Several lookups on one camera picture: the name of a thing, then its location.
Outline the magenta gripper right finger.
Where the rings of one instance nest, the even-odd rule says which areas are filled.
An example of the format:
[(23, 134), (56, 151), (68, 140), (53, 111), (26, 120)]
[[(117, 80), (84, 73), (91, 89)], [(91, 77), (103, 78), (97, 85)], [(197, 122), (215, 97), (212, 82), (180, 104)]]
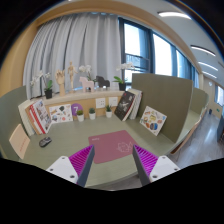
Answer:
[(138, 145), (133, 146), (132, 154), (143, 186), (180, 170), (167, 156), (156, 156)]

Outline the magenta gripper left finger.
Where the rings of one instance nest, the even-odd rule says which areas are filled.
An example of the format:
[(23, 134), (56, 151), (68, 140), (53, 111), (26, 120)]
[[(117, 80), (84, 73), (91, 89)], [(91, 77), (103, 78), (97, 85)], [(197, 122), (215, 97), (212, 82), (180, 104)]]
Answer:
[(67, 181), (84, 187), (94, 155), (94, 146), (87, 146), (70, 157), (59, 157), (49, 168), (47, 168), (47, 171)]

